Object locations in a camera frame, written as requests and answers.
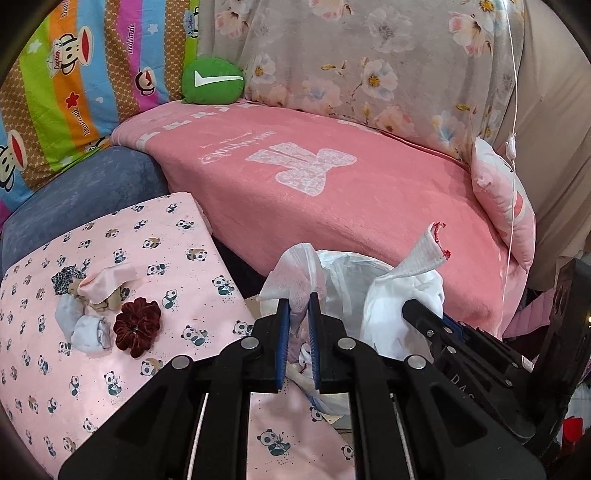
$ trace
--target blanket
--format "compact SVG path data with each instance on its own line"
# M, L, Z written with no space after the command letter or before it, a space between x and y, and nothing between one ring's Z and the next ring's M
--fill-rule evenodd
M503 308L507 247L450 157L248 102L171 102L127 120L112 141L152 155L170 189L193 194L214 235L261 274L300 242L397 265L425 225L443 222L446 313L494 335L515 313L527 275L510 263Z

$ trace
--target rolled sock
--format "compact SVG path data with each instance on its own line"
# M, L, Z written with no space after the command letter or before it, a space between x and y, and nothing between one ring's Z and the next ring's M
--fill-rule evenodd
M84 315L76 323L72 345L86 354L102 353L111 347L109 330L103 317Z
M76 323L83 315L84 304L80 300L68 293L60 296L56 308L56 320L68 342L72 339Z

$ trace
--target white cord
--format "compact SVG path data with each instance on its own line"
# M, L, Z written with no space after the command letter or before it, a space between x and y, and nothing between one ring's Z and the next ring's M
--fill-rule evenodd
M505 281L503 284L503 296L501 299L501 321L503 318L503 311L505 309L505 294L507 290L507 281L509 277L509 266L511 264L511 249L513 247L513 233L515 228L515 200L516 200L516 191L515 191L515 177L517 173L515 171L515 158L517 157L517 149L515 145L515 126L517 124L517 100L518 100L518 93L517 93L517 65L515 62L515 51L513 47L513 33L511 32L511 20L509 19L509 2L505 0L505 17L507 18L507 27L509 28L509 40L511 42L511 59L513 60L513 74L515 77L515 112L513 115L513 128L511 129L511 135L507 139L505 143L505 155L507 160L511 165L511 170L513 172L513 181L511 187L511 236L509 237L509 252L507 253L507 266L505 270Z

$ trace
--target white plastic bag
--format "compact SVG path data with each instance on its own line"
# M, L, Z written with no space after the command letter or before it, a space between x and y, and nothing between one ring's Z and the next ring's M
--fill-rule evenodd
M427 339L402 318L402 305L417 299L443 316L443 279L435 271L449 257L437 241L442 226L431 224L408 257L395 268L352 252L315 252L310 244L287 250L269 274L259 301L265 316L277 311L276 299L290 300L289 362L295 364L302 345L309 342L307 321L303 319L312 292L318 293L323 313L342 320L347 335L373 346L380 355L403 360L419 354L433 361ZM317 391L311 390L309 379L293 377L309 397L318 396ZM322 401L323 395L320 397L314 402L316 408L327 414L342 414L325 407L340 405L344 397L326 402Z

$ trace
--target pink pillow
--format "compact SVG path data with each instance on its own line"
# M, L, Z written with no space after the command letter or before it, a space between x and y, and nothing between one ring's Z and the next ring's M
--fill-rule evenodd
M472 148L472 189L507 246L511 237L512 182L511 167L488 143L477 138ZM517 176L515 190L511 253L529 271L535 251L535 213Z

